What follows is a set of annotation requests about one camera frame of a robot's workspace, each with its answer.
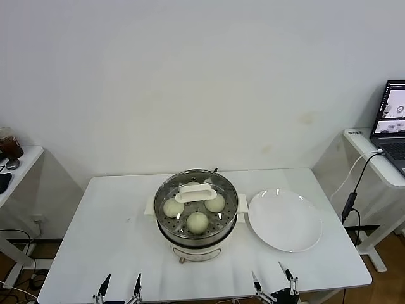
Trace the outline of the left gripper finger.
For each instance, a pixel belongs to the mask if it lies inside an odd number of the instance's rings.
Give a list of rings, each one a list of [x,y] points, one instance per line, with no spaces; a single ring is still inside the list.
[[[93,303],[94,304],[103,304],[104,303],[104,297],[106,296],[108,286],[109,286],[109,281],[111,279],[111,274],[108,274],[103,283],[100,285],[98,292],[92,296]]]
[[[142,303],[142,295],[141,295],[141,277],[142,274],[139,273],[137,276],[137,280],[134,286],[134,293],[131,298],[127,301],[127,304],[141,304]]]

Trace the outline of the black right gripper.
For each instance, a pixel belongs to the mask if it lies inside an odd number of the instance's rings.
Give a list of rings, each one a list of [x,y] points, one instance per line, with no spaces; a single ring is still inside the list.
[[[290,287],[280,289],[271,294],[267,294],[263,291],[256,274],[251,271],[253,285],[256,291],[256,296],[261,300],[262,303],[278,303],[278,304],[298,304],[299,301],[299,291],[297,288],[298,277],[293,276],[289,268],[282,262],[278,263],[285,274],[287,280],[290,283]]]

